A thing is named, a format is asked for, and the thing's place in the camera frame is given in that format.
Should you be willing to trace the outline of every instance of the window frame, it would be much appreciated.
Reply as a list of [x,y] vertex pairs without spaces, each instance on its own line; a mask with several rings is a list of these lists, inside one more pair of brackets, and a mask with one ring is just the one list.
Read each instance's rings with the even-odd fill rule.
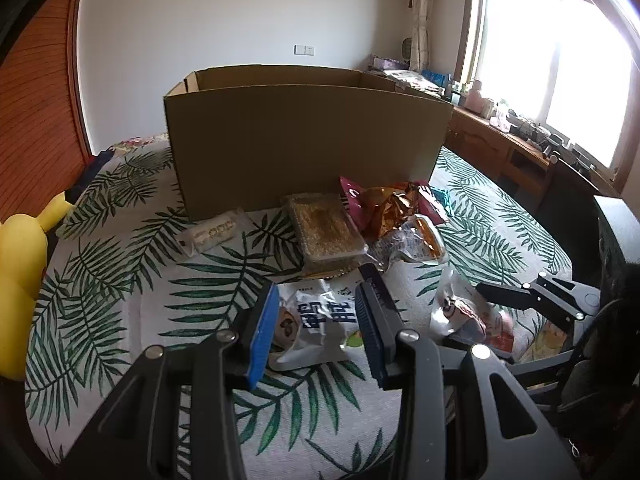
[[[470,83],[475,79],[479,63],[482,59],[483,47],[486,42],[486,28],[484,27],[486,2],[487,0],[465,0],[463,29],[458,50],[458,63],[454,72],[455,78],[462,83]],[[618,28],[619,17],[611,16],[610,12],[606,12],[606,17]],[[548,128],[552,133],[558,134],[564,142],[567,142],[567,136],[546,124],[546,118],[548,118],[555,83],[558,77],[559,59],[560,44],[558,43],[552,58],[543,107],[539,116],[534,120],[537,123],[541,123],[545,128]],[[625,118],[610,166],[605,167],[595,156],[591,155],[591,153],[579,144],[576,144],[577,151],[581,153],[590,164],[593,164],[595,171],[611,183],[617,192],[622,192],[626,184],[631,166],[638,152],[638,145],[640,144],[640,70],[638,70],[638,65],[635,60],[632,61],[631,65]]]

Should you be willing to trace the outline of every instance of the snack package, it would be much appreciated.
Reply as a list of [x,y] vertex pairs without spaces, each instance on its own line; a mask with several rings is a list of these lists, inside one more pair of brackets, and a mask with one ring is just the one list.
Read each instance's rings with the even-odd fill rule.
[[427,216],[434,225],[443,224],[449,219],[426,181],[399,182],[391,186],[364,189],[342,176],[340,185],[347,197],[349,215],[369,242],[379,240],[391,229],[399,228],[416,213]]
[[182,231],[176,240],[184,253],[192,257],[231,240],[248,226],[248,222],[244,211],[235,209]]
[[433,262],[443,264],[449,260],[444,242],[427,216],[410,216],[398,229],[392,229],[380,240],[369,245],[369,255],[386,271],[396,260],[405,262]]
[[431,313],[430,332],[436,342],[455,332],[505,352],[513,349],[511,316],[489,305],[452,266],[442,271],[435,303],[438,307]]
[[352,296],[334,292],[325,280],[279,285],[280,314],[269,355],[276,371],[350,359],[347,339],[357,332]]
[[305,259],[305,272],[332,272],[360,263],[367,245],[337,194],[300,193],[285,197]]

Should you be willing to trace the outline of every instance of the wooden desk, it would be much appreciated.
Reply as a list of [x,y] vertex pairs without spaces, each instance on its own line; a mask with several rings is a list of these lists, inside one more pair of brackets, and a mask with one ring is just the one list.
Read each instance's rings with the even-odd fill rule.
[[546,189],[548,160],[533,146],[492,127],[489,121],[455,107],[445,146],[497,182],[508,177],[532,196],[532,207]]

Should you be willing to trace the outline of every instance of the leaf print tablecloth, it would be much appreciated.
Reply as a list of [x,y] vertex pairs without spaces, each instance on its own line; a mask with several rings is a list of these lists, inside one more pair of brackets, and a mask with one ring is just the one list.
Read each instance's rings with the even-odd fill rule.
[[[445,148],[431,184],[451,193],[452,216],[440,232],[452,263],[471,282],[518,284],[541,269],[570,277],[568,258],[536,221]],[[190,222],[168,142],[102,168],[59,230],[30,336],[26,410],[53,462],[143,349],[201,341],[251,307],[267,278],[300,272],[287,215],[273,209],[250,217],[250,230],[187,259],[175,242]],[[398,262],[385,274],[414,326],[428,326],[441,270]],[[544,319],[534,311],[512,316],[514,352],[522,355]],[[185,388],[178,459],[186,478],[189,400]],[[369,468],[393,451],[399,400],[399,392],[378,389],[362,348],[347,362],[267,371],[254,391],[235,394],[248,479],[331,480]]]

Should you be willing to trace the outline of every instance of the white snack bag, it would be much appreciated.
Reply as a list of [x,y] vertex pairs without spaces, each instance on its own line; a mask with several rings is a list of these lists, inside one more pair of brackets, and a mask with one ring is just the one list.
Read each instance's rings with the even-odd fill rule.
[[276,371],[293,370],[315,364],[350,359],[347,338],[358,330],[352,296],[337,294],[325,280],[280,285],[280,317],[274,343],[283,352],[269,355],[269,366]]
[[220,245],[222,242],[231,240],[244,230],[247,220],[242,209],[227,211],[182,231],[177,235],[176,240],[184,253],[193,257]]

